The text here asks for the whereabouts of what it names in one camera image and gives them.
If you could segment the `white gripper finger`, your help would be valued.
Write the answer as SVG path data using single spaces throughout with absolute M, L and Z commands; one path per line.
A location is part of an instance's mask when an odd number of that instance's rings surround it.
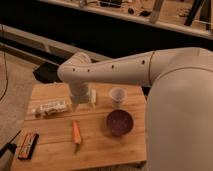
M 89 102 L 89 107 L 91 107 L 92 109 L 95 109 L 95 103 Z
M 79 105 L 78 103 L 72 103 L 72 110 L 73 110 L 73 112 L 75 112 L 77 110 L 78 105 Z

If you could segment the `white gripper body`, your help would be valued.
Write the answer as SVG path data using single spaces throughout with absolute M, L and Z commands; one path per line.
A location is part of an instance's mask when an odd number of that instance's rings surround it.
M 90 88 L 87 83 L 70 84 L 71 101 L 75 104 L 88 103 L 90 100 Z

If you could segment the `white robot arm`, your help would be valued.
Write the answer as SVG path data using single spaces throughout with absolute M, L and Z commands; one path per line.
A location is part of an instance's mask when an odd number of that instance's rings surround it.
M 148 87 L 147 170 L 213 171 L 213 51 L 153 50 L 97 63 L 77 52 L 57 74 L 77 104 L 90 82 Z

